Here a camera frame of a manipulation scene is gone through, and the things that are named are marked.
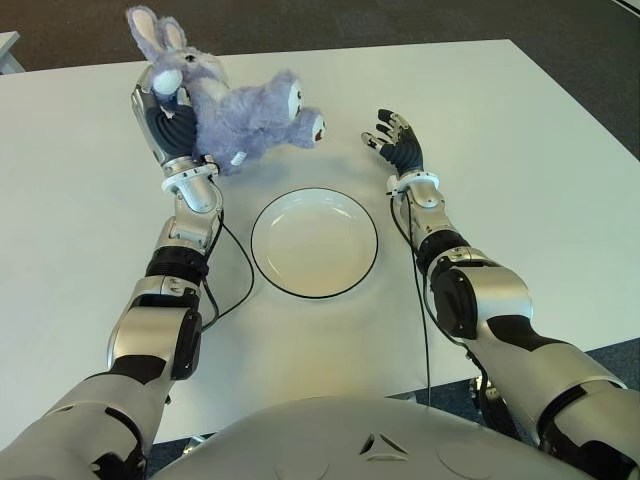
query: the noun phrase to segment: gray carpet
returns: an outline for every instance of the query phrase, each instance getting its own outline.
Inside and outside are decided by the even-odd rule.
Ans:
[[[0,31],[27,70],[141,59],[123,0],[2,0]],[[171,0],[147,2],[174,15],[192,43],[216,54],[510,38],[640,156],[640,21],[610,0]],[[640,388],[640,340],[591,352]],[[425,400],[419,392],[420,401]],[[434,406],[481,421],[468,383],[433,389]],[[154,447],[149,473],[186,441]]]

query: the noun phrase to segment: white fingertip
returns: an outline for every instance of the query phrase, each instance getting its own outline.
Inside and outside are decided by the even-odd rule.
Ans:
[[[374,137],[369,132],[364,132],[362,135],[360,135],[360,138],[365,143],[365,145],[371,148],[375,148],[377,151],[380,151],[380,149],[384,145],[384,142],[382,142],[379,138]]]
[[[160,95],[172,95],[182,84],[180,70],[167,70],[153,79],[153,90]]]

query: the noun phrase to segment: wire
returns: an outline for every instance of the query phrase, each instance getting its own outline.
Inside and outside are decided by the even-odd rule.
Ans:
[[[236,243],[236,245],[238,245],[238,248],[240,248],[240,251],[242,252],[242,255],[244,256],[245,260],[247,261],[247,264],[249,265],[249,270],[251,271],[251,284],[249,285],[249,288],[247,290],[247,292],[244,294],[244,296],[238,301],[236,302],[232,307],[228,308],[227,310],[225,310],[224,312],[220,313],[220,310],[218,308],[218,304],[211,292],[211,289],[209,288],[209,284],[208,282],[205,283],[205,280],[202,281],[202,284],[204,286],[205,292],[207,293],[207,296],[209,297],[209,301],[211,301],[211,304],[213,305],[213,309],[214,309],[214,313],[213,313],[213,317],[211,318],[211,320],[206,323],[205,325],[202,326],[202,331],[205,332],[207,331],[209,328],[211,328],[218,320],[220,320],[222,317],[224,317],[225,315],[231,313],[233,310],[235,310],[236,308],[238,308],[240,305],[242,305],[242,303],[244,303],[244,301],[249,298],[249,295],[251,295],[251,292],[253,291],[253,287],[255,285],[255,280],[256,280],[256,276],[255,276],[255,271],[253,269],[253,264],[251,263],[251,259],[249,258],[249,255],[247,254],[247,251],[244,249],[244,247],[242,246],[242,244],[240,243],[240,240],[238,240],[238,238],[233,234],[233,232],[231,230],[229,230],[229,228],[223,223],[223,221],[220,221],[220,228],[218,229],[218,233],[216,234],[216,241],[217,241],[217,237],[219,236],[219,232],[221,229],[224,229],[225,232],[227,232],[229,234],[229,236],[233,239],[233,241]]]
[[[218,243],[218,238],[220,238],[220,232],[222,232],[222,225],[224,225],[224,210],[220,210],[218,214],[218,230],[216,230],[216,234],[213,236],[213,240],[211,241],[211,245],[207,248],[207,251],[204,254],[205,261],[209,261],[211,257],[211,253],[213,252],[213,247]]]
[[[413,243],[411,243],[411,239],[407,237],[404,229],[400,226],[400,222],[398,222],[398,218],[396,217],[396,209],[393,208],[393,198],[389,200],[389,210],[391,210],[391,218],[393,219],[393,223],[396,224],[396,228],[402,234],[404,241],[407,242],[409,248],[411,249],[411,253],[414,255],[418,255],[418,251],[413,247]],[[409,217],[411,217],[411,207],[409,207]],[[411,220],[409,220],[409,234],[411,234]]]
[[[220,316],[220,307],[218,307],[218,302],[216,302],[216,299],[213,296],[213,293],[211,292],[211,288],[209,288],[209,281],[207,280],[207,277],[204,277],[202,279],[202,286],[204,287],[204,291],[207,293],[207,297],[209,297],[209,302],[211,302],[211,306],[213,307],[213,318],[217,320],[218,317]]]
[[[409,238],[413,236],[412,234],[412,220],[411,220],[411,205],[409,205],[409,200],[407,197],[407,206],[409,210]],[[407,237],[404,235],[404,231],[400,230],[405,240]],[[418,303],[420,304],[420,315],[422,317],[422,334],[424,336],[424,353],[427,362],[427,405],[431,406],[431,362],[429,355],[429,334],[427,333],[427,317],[424,314],[424,305],[422,304],[422,292],[420,291],[420,283],[418,282],[418,268],[416,267],[416,258],[415,251],[413,248],[413,244],[409,242],[409,248],[411,250],[411,264],[413,265],[413,280],[416,284],[416,291],[418,292]]]

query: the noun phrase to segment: white table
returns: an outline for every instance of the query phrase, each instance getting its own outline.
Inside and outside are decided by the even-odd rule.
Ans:
[[[20,62],[9,52],[19,38],[20,35],[18,32],[0,33],[0,73],[6,75],[9,73],[24,72],[24,68],[20,65]]]
[[[200,367],[174,388],[158,441],[217,431],[287,400],[425,386],[409,253],[384,195],[392,170],[359,139],[378,107],[413,123],[467,240],[527,281],[541,333],[583,349],[640,336],[640,165],[510,41],[224,62],[234,85],[293,68],[329,129],[313,151],[278,148],[220,182],[241,241],[249,245],[255,217],[275,196],[331,187],[369,211],[379,256],[356,289],[330,301],[289,296],[258,273],[251,302],[205,334]],[[104,369],[111,328],[172,212],[130,112],[143,67],[0,78],[0,104],[11,112],[0,120],[0,446]],[[212,268],[224,308],[247,281],[228,239]],[[429,331],[434,384],[476,374]]]

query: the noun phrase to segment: purple stuffed rabbit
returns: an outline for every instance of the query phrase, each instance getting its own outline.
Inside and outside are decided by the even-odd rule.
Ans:
[[[315,108],[303,108],[300,80],[278,73],[258,87],[231,90],[216,57],[187,46],[184,31],[171,17],[158,20],[147,7],[127,11],[131,33],[152,63],[151,81],[158,99],[172,98],[184,87],[196,113],[195,155],[211,155],[220,174],[229,175],[276,145],[312,148],[326,126]]]

